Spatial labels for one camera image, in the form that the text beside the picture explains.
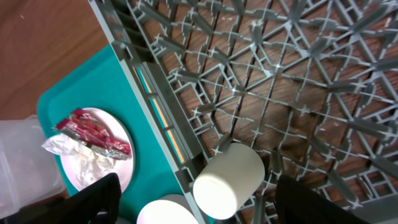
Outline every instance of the crumpled paper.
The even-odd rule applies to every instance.
[[[42,147],[59,156],[72,156],[70,165],[75,170],[76,179],[82,188],[112,172],[115,165],[114,159],[99,155],[64,134],[52,136]]]

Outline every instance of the dish rack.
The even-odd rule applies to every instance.
[[[266,176],[220,222],[277,223],[282,174],[368,222],[396,218],[397,2],[89,3],[199,223],[193,182],[231,142]]]

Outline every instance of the black object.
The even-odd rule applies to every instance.
[[[275,197],[281,224],[367,224],[286,175],[279,177]]]
[[[0,223],[88,224],[91,220],[95,220],[91,223],[98,222],[98,212],[105,212],[101,223],[114,224],[119,215],[121,194],[119,177],[111,173],[68,199],[22,209]]]

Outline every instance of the transparent container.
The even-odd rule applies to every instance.
[[[0,121],[0,218],[65,189],[37,119]]]

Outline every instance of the brown table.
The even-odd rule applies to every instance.
[[[0,0],[0,43],[0,119],[36,114],[45,90],[108,44],[81,0]]]

